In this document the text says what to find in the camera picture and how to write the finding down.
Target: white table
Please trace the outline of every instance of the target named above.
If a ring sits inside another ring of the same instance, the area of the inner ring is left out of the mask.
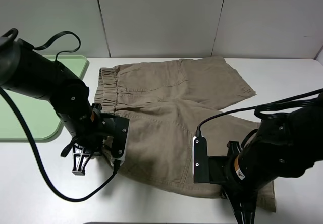
[[[84,82],[94,100],[100,67],[170,59],[89,58]],[[266,103],[323,87],[323,66],[310,59],[226,59],[251,85],[257,96],[225,110]],[[258,121],[253,112],[235,114]],[[71,173],[71,154],[60,157],[71,137],[63,129],[58,138],[38,143],[53,184],[78,198],[98,187],[111,174],[104,160],[92,160],[86,176]],[[42,179],[27,143],[0,143],[0,223],[83,224],[236,223],[227,200],[202,199],[169,193],[117,175],[105,189],[81,203],[57,197]],[[298,179],[275,180],[277,213],[257,209],[256,223],[322,223],[323,163],[316,163]]]

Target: light green board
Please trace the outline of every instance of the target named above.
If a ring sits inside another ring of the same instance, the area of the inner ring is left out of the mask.
[[[55,57],[47,56],[54,61]],[[84,76],[88,61],[83,56],[59,56],[59,61],[75,75]],[[60,120],[50,103],[14,92],[6,91],[23,115],[35,140],[45,140],[59,129]],[[26,140],[15,114],[0,98],[0,140]]]

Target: khaki shorts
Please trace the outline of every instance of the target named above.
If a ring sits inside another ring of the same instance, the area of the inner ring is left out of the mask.
[[[130,119],[121,174],[182,195],[217,198],[219,185],[193,183],[192,138],[202,120],[254,95],[222,57],[209,57],[101,68],[95,102]],[[230,115],[206,123],[208,155],[226,155],[228,141],[241,142],[257,127]],[[259,192],[258,206],[276,210],[273,183]]]

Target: pant pocket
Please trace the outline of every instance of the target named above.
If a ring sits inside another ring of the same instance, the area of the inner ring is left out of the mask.
[[[186,80],[179,61],[133,64],[117,73],[120,92],[146,92],[179,85]]]
[[[190,133],[176,123],[162,122],[135,115],[120,114],[130,119],[130,132],[124,175],[141,182],[183,183],[190,161]]]

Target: black cable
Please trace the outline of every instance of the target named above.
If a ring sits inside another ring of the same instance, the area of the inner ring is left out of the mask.
[[[65,36],[65,35],[69,35],[69,34],[75,36],[75,38],[79,42],[79,46],[74,50],[60,51],[59,53],[57,53],[56,57],[55,57],[55,61],[57,61],[57,57],[61,53],[63,53],[63,52],[73,53],[73,52],[78,51],[81,48],[81,39],[78,37],[78,35],[76,35],[75,33],[71,32],[71,31],[62,31],[60,33],[57,33],[55,36],[52,36],[43,46],[35,47],[34,50],[35,51],[45,50],[45,49],[49,48],[57,39],[59,39],[62,36]]]
[[[242,149],[245,147],[245,145],[248,142],[248,140],[250,139],[250,137],[252,137],[257,132],[258,132],[258,129],[253,129],[251,132],[248,133],[248,135],[243,139],[243,141],[241,143]]]
[[[11,45],[14,42],[14,40],[16,39],[17,36],[18,36],[18,30],[16,28],[12,28],[9,31],[7,31],[4,35],[2,35],[1,37],[6,37],[6,38],[8,38],[8,40],[5,41],[0,46],[0,50],[3,50],[7,46]]]
[[[262,117],[264,117],[264,119],[266,119],[266,114],[262,114],[262,113],[260,113],[260,111],[269,111],[269,110],[271,111],[274,108],[280,108],[280,109],[275,109],[275,110],[287,109],[287,108],[283,108],[283,107],[288,107],[288,105],[282,104],[282,103],[286,103],[286,102],[290,103],[289,106],[291,106],[291,107],[305,107],[305,106],[310,106],[310,105],[313,104],[313,101],[315,99],[302,100],[302,101],[293,101],[293,100],[297,100],[297,99],[309,97],[309,96],[316,95],[316,94],[320,94],[320,93],[323,93],[323,89],[318,89],[318,90],[311,91],[311,92],[308,92],[308,93],[305,93],[305,94],[300,94],[300,95],[296,95],[296,96],[293,96],[293,97],[281,99],[281,100],[274,101],[274,102],[268,103],[268,104],[260,104],[260,105],[256,105],[256,106],[252,106],[252,107],[248,107],[248,108],[234,109],[234,110],[230,110],[230,111],[227,111],[227,112],[223,112],[223,113],[217,114],[215,116],[212,116],[212,117],[209,117],[209,118],[205,119],[200,124],[198,124],[197,130],[195,132],[195,136],[196,137],[201,136],[201,127],[202,127],[202,125],[204,123],[210,121],[210,120],[215,119],[215,118],[222,117],[222,116],[225,116],[225,115],[228,115],[228,114],[232,114],[232,113],[241,112],[241,111],[252,110],[252,109],[256,109],[257,107],[259,107],[258,110],[257,110],[257,114],[255,112],[255,115],[256,116],[262,116]],[[279,114],[283,114],[283,113],[276,113],[276,114],[268,115],[269,116],[268,119],[270,119],[271,117],[272,118],[277,117],[277,116],[279,116]]]
[[[12,109],[12,111],[14,112],[14,114],[16,115],[20,125],[22,126],[26,136],[27,136],[27,139],[30,143],[30,146],[31,146],[31,149],[34,153],[34,156],[35,156],[35,159],[36,159],[36,162],[37,162],[37,165],[38,165],[38,168],[39,168],[39,171],[42,175],[42,177],[44,178],[46,184],[48,185],[48,187],[59,197],[61,197],[62,199],[64,200],[67,200],[67,201],[70,201],[70,202],[82,202],[82,201],[85,201],[87,199],[89,199],[90,197],[92,197],[93,195],[95,195],[98,191],[100,191],[105,185],[107,185],[112,179],[113,177],[117,174],[117,171],[120,167],[120,164],[121,162],[119,160],[115,160],[114,161],[114,171],[112,173],[112,175],[101,185],[99,186],[96,190],[94,190],[92,193],[90,193],[89,195],[83,197],[83,198],[79,198],[79,199],[74,199],[74,198],[70,198],[70,197],[67,197],[65,195],[63,195],[61,192],[59,192],[55,186],[51,183],[46,171],[45,171],[45,168],[42,164],[42,161],[41,161],[41,158],[40,158],[40,155],[39,155],[39,151],[37,149],[37,145],[35,143],[35,140],[23,118],[23,116],[21,115],[20,111],[18,110],[17,106],[15,105],[15,103],[11,100],[11,98],[8,96],[8,94],[2,89],[0,88],[0,95],[4,98],[4,100],[7,102],[7,104],[10,106],[10,108]]]

